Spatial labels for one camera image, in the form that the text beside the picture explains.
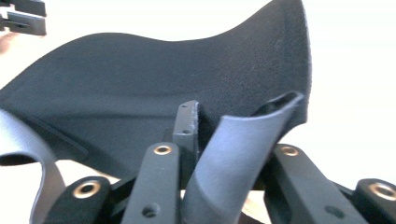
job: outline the metal grommet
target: metal grommet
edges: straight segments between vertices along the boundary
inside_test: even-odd
[[[285,154],[287,156],[297,156],[298,155],[298,150],[293,147],[282,147],[280,150],[283,152],[283,154]]]
[[[100,183],[96,180],[88,180],[80,184],[73,191],[73,196],[78,199],[85,199],[96,194],[100,189]]]
[[[396,201],[396,190],[382,183],[369,185],[369,190],[376,196],[389,201]]]
[[[169,146],[160,146],[154,148],[154,153],[157,155],[166,155],[172,152],[172,148]]]

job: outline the white background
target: white background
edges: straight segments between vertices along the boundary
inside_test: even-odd
[[[83,35],[209,37],[232,29],[267,1],[46,3],[47,36],[0,34],[0,86]],[[304,7],[313,64],[309,119],[282,142],[304,150],[330,180],[351,189],[367,177],[396,183],[396,1],[306,0]],[[62,170],[66,183],[86,174],[79,168]],[[26,223],[40,167],[1,167],[0,178],[0,223]]]

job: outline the black textured panel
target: black textured panel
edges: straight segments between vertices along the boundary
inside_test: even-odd
[[[184,102],[197,100],[204,107],[204,147],[220,116],[249,116],[287,91],[305,94],[293,118],[295,124],[305,122],[309,85],[302,3],[275,0],[231,31],[206,39],[82,37],[4,87],[0,106],[47,123],[90,152],[83,163],[123,177],[135,174],[146,148],[173,128]]]

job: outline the textured surface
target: textured surface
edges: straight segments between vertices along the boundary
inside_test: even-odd
[[[204,106],[203,147],[220,116],[247,116],[286,91],[307,95],[307,45],[301,2],[286,0],[202,40],[90,35],[26,69],[1,90],[0,106],[46,122],[90,151],[83,163],[123,176],[137,172],[184,102]]]

